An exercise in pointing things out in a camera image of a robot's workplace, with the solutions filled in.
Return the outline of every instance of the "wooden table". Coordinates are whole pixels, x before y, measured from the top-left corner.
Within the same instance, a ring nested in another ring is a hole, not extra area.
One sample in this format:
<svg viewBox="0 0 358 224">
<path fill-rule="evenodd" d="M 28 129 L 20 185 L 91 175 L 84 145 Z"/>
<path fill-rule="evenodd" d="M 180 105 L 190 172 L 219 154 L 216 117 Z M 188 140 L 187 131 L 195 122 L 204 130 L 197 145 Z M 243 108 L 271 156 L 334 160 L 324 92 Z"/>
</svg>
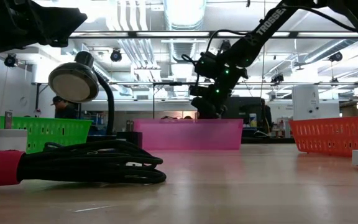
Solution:
<svg viewBox="0 0 358 224">
<path fill-rule="evenodd" d="M 0 223 L 358 223 L 358 168 L 295 145 L 154 152 L 158 185 L 23 181 L 0 187 Z"/>
</svg>

